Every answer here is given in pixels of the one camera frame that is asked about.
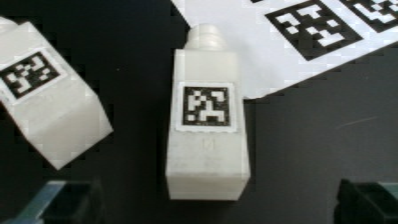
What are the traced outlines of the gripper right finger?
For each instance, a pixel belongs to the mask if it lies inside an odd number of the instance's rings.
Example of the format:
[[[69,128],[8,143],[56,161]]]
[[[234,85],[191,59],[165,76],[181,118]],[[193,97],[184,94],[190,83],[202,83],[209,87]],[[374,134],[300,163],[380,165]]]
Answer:
[[[398,183],[341,180],[335,224],[398,224]]]

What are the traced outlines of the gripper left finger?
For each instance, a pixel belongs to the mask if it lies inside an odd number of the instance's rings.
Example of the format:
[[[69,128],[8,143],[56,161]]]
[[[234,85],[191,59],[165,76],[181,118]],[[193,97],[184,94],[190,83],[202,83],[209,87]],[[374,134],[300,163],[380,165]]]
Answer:
[[[101,224],[99,184],[49,181],[10,224]]]

